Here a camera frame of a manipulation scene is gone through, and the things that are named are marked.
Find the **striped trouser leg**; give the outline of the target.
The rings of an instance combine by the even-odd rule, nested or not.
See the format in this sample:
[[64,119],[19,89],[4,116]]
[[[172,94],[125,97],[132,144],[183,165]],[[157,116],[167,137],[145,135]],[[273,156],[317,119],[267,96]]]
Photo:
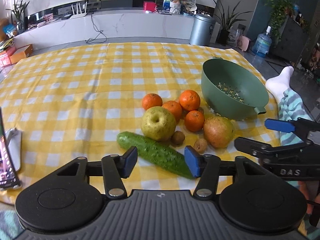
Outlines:
[[[288,88],[283,92],[284,96],[278,104],[279,120],[290,121],[303,118],[311,120],[304,109],[303,100],[294,90]],[[302,140],[293,133],[280,132],[281,146],[293,145],[302,142]]]

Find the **yellow checkered tablecloth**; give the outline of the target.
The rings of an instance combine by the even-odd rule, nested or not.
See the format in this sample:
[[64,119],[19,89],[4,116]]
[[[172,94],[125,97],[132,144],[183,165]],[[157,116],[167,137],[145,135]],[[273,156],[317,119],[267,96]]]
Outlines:
[[237,51],[189,44],[109,43],[21,60],[1,82],[4,127],[23,132],[22,187],[76,157],[122,154],[122,131],[140,133],[142,98],[201,92],[203,63],[221,57],[264,77]]

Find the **brown longan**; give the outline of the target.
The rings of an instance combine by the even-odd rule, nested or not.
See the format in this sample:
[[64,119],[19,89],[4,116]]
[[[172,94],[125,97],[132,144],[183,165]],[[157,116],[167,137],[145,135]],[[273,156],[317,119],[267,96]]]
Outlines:
[[203,138],[197,139],[193,145],[193,148],[199,154],[203,154],[207,150],[207,147],[208,147],[208,143]]
[[181,145],[185,140],[185,135],[181,131],[175,131],[171,137],[171,143],[174,145]]

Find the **orange mandarin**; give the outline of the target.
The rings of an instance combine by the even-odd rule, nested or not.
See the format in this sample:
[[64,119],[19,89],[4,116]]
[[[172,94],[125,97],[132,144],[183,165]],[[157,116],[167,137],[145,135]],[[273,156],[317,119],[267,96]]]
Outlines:
[[145,110],[148,110],[151,107],[162,106],[162,105],[163,105],[162,98],[155,93],[146,94],[146,96],[144,96],[144,98],[142,99],[142,107]]
[[199,111],[190,111],[184,118],[185,127],[191,132],[199,132],[204,122],[204,114]]
[[167,109],[176,119],[176,123],[178,124],[180,118],[182,117],[182,107],[177,101],[167,101],[163,103],[162,107]]
[[185,111],[195,111],[200,107],[201,99],[194,90],[185,90],[179,96],[179,103]]

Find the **potted plant left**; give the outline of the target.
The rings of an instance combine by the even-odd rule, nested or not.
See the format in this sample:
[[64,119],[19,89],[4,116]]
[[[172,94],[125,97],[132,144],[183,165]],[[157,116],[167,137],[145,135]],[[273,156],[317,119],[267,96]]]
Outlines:
[[30,2],[27,2],[25,0],[14,0],[13,8],[12,9],[6,8],[6,10],[10,11],[16,18],[16,28],[17,28],[18,34],[21,34],[25,31],[25,26],[24,26],[25,11],[29,3]]

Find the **yellow-green apple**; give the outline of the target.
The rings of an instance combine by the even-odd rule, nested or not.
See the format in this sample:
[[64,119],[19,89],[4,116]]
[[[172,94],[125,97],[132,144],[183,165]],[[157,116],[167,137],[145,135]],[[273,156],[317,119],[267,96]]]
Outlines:
[[148,109],[141,120],[142,133],[155,141],[168,141],[176,129],[176,119],[161,106]]

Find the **potted plant by bin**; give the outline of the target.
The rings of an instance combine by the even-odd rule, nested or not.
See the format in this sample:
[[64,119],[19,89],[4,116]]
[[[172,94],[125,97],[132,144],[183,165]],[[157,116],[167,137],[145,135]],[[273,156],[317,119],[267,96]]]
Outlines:
[[252,11],[237,11],[238,6],[240,5],[240,1],[236,3],[233,9],[228,7],[224,7],[223,3],[220,0],[213,0],[217,9],[217,13],[215,16],[220,22],[221,31],[218,36],[218,43],[225,46],[227,44],[227,40],[230,34],[230,30],[236,22],[246,21],[245,19],[241,18],[241,15],[249,14]]

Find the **orange mandarin front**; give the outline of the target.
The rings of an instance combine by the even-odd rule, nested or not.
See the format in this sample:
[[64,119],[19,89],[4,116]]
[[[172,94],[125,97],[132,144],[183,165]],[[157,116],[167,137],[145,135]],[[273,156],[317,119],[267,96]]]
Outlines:
[[190,111],[184,118],[185,127],[191,132],[199,132],[204,122],[204,114],[199,111]]

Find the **orange mandarin top right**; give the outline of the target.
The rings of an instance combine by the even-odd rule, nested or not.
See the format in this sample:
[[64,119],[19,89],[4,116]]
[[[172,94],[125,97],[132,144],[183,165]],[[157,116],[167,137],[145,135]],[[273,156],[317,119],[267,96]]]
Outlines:
[[200,107],[201,99],[194,90],[185,90],[179,96],[179,103],[185,111],[195,111]]

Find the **red box on cabinet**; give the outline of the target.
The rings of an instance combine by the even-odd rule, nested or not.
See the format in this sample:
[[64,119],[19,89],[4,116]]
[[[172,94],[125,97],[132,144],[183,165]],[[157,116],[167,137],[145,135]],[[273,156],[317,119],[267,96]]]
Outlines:
[[143,10],[144,11],[149,11],[149,12],[156,12],[157,4],[155,2],[144,1]]

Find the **climbing vine plant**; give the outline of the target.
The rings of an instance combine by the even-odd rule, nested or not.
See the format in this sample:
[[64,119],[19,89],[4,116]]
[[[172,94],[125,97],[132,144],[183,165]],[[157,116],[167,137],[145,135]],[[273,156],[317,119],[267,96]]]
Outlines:
[[273,37],[280,41],[280,29],[287,17],[292,17],[293,4],[290,0],[261,0],[265,6],[271,8],[269,24],[273,30]]

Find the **green colander bowl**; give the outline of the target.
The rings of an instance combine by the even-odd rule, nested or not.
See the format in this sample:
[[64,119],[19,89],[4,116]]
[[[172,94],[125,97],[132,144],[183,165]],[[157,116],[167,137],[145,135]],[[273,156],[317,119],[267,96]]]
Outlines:
[[246,68],[214,57],[202,65],[201,90],[215,113],[232,120],[245,120],[266,113],[269,101],[263,83]]

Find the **reddish yellow pear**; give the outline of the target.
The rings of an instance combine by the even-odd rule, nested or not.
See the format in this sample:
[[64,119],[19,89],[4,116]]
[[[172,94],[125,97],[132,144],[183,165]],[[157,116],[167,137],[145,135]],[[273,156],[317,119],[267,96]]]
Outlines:
[[203,124],[203,135],[214,148],[226,148],[234,137],[233,124],[224,117],[212,116]]

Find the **white tv cabinet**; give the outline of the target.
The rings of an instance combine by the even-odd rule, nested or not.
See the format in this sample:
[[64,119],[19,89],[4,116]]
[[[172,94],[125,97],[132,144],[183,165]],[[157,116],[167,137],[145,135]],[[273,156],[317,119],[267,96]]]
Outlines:
[[17,48],[32,44],[35,50],[94,38],[98,30],[108,38],[160,37],[187,40],[194,18],[183,15],[147,14],[143,10],[100,11],[92,15],[57,20],[14,37]]

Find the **foot in white sock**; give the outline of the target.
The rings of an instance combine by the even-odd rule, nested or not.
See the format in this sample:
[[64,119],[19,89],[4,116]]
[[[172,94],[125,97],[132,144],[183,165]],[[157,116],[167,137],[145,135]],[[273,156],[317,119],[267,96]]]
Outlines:
[[284,92],[289,89],[293,72],[294,68],[287,66],[283,68],[278,76],[266,81],[265,87],[274,96],[277,104],[280,104],[281,99],[284,97]]

